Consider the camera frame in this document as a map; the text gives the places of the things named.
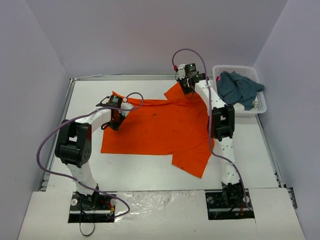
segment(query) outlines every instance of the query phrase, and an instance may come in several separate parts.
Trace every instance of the dark green towel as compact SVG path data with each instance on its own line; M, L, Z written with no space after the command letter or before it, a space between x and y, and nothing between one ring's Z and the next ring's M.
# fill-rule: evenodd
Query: dark green towel
M257 92L265 90L263 84L252 81L250 78L237 74L235 71L231 73L223 71L220 74L219 81L216 82L216 88L219 97L226 104L234 105L240 103L244 106L244 110L252 109Z

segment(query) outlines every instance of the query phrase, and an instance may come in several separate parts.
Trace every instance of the white table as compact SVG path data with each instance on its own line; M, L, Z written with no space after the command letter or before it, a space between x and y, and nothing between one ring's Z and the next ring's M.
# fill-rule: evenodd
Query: white table
M67 119L90 112L112 90L165 99L163 93L175 84L173 77L150 75L98 79L75 82ZM236 165L249 188L255 219L208 220L204 190L221 188L221 167L215 157L200 179L171 165L170 155L101 154L102 137L100 130L92 136L93 177L101 190L117 191L131 212L115 223L96 224L92 239L304 239L288 192L278 187L256 118L236 118L233 140ZM53 171L70 174L59 159L53 160ZM19 239L85 239L79 224L67 223L74 190L71 180L50 176L46 192L32 194ZM116 211L124 210L119 203ZM83 224L83 228L89 232L92 225Z

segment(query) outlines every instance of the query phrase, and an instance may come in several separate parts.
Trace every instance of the orange cloth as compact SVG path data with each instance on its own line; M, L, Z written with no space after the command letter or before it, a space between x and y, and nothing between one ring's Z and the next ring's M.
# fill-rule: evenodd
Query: orange cloth
M211 156L207 107L197 93L187 99L178 83L164 95L167 100L144 100L118 131L105 129L101 153L172 155L173 165L201 178ZM137 107L141 100L128 102Z

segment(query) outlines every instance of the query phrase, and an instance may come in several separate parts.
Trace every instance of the laundry basket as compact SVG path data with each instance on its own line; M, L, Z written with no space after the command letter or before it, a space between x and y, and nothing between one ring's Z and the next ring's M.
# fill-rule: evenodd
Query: laundry basket
M260 83L258 74L253 67L250 66L237 66L237 65L216 65L212 69L213 71L213 85L215 91L217 91L217 82L216 79L220 76L220 73L233 72L235 71L237 74L248 77L252 81ZM246 110L235 110L234 114L236 117L254 117L256 114L263 114L267 111L266 100L263 92L257 93L258 106L256 109L251 109L249 111Z

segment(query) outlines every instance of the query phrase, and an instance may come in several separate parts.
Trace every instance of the gray wall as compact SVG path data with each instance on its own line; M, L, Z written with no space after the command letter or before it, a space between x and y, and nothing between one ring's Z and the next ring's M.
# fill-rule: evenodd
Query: gray wall
M38 145L55 127L66 73L25 0L0 1L0 239L18 238L42 171ZM43 151L47 159L49 149Z
M320 1L290 0L255 68L266 85L261 116L308 240L320 236Z
M171 73L180 48L196 49L210 68L253 66L287 0L27 2L67 75L82 77ZM195 60L184 53L176 62Z

